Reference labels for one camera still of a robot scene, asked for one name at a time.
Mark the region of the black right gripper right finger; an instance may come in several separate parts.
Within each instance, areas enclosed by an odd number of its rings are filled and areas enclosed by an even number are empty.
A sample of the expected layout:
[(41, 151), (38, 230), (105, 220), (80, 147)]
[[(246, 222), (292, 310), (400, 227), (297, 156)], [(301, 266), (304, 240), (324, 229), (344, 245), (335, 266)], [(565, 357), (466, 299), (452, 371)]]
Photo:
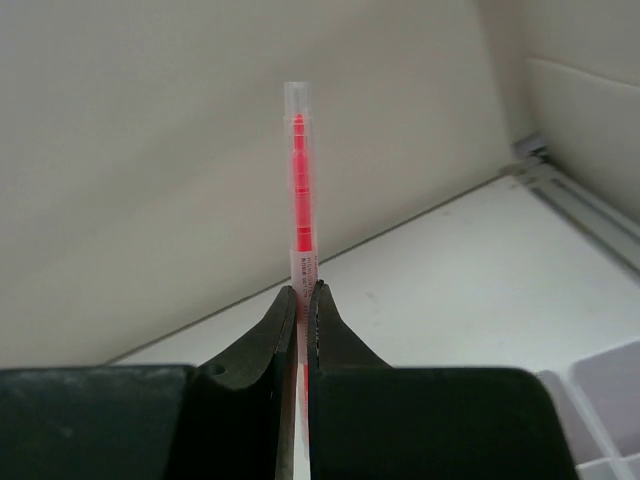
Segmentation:
[(307, 350), (311, 477), (398, 479), (393, 370), (344, 322), (323, 281), (311, 299)]

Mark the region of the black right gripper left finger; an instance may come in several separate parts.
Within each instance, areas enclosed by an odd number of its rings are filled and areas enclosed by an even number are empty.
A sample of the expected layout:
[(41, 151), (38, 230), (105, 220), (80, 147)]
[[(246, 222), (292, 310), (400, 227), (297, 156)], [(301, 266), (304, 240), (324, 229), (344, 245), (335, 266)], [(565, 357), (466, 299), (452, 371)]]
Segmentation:
[(168, 479), (290, 479), (298, 370), (296, 295), (197, 367), (181, 409)]

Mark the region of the red slim highlighter pen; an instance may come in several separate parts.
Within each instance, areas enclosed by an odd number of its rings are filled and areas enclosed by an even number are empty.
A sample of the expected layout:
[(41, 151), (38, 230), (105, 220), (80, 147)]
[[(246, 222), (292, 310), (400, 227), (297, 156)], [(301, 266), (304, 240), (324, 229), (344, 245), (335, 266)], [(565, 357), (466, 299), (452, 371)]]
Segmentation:
[(289, 205), (291, 210), (290, 274), (296, 294), (296, 345), (298, 349), (301, 437), (309, 453), (309, 309), (318, 280), (318, 249), (314, 194), (314, 148), (310, 85), (284, 84)]

